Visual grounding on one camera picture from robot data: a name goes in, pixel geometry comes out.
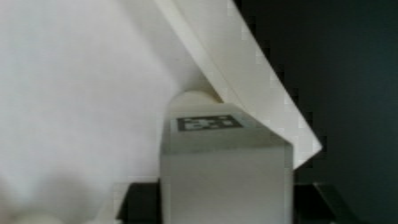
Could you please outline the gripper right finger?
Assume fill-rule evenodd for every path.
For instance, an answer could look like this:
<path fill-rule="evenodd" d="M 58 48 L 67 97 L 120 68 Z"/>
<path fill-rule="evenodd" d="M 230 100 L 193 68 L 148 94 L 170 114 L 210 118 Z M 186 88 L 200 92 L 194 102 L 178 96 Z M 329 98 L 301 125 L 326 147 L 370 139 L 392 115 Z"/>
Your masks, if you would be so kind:
<path fill-rule="evenodd" d="M 294 224 L 356 224 L 356 214 L 331 184 L 299 183 L 294 193 Z"/>

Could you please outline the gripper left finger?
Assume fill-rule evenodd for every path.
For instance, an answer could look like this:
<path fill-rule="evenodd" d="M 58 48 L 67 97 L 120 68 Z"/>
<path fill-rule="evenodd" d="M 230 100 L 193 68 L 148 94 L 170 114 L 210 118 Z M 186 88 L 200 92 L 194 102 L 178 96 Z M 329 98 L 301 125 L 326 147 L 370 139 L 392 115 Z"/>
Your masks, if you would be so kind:
<path fill-rule="evenodd" d="M 118 213 L 122 224 L 162 224 L 161 188 L 157 183 L 129 187 Z"/>

